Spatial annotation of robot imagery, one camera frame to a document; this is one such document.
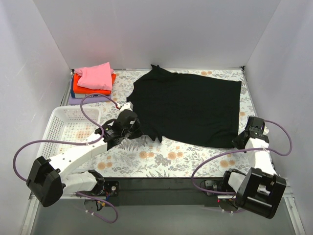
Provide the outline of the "black t shirt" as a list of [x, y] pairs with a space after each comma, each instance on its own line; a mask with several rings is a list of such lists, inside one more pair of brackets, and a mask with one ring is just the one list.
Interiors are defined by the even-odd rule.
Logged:
[[152, 66], [134, 82], [127, 101], [140, 128], [153, 141], [163, 137], [187, 144], [232, 148], [239, 131], [242, 83], [176, 73]]

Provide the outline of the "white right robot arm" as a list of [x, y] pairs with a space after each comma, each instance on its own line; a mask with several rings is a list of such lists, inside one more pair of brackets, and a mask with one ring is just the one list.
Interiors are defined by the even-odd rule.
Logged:
[[274, 217], [287, 182], [278, 176], [271, 163], [265, 120], [249, 117], [246, 127], [233, 141], [238, 150], [248, 154], [250, 170], [242, 173], [229, 169], [221, 182], [222, 191], [235, 194], [235, 207], [265, 218]]

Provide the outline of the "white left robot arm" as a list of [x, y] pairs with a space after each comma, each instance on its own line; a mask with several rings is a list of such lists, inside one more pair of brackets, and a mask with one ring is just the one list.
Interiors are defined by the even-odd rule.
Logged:
[[95, 170], [83, 171], [80, 166], [120, 145], [124, 139], [141, 135], [137, 114], [130, 106], [123, 107], [117, 119], [104, 123], [85, 142], [48, 159], [38, 157], [26, 185], [44, 207], [53, 205], [63, 195], [87, 192], [98, 196], [105, 190], [104, 177]]

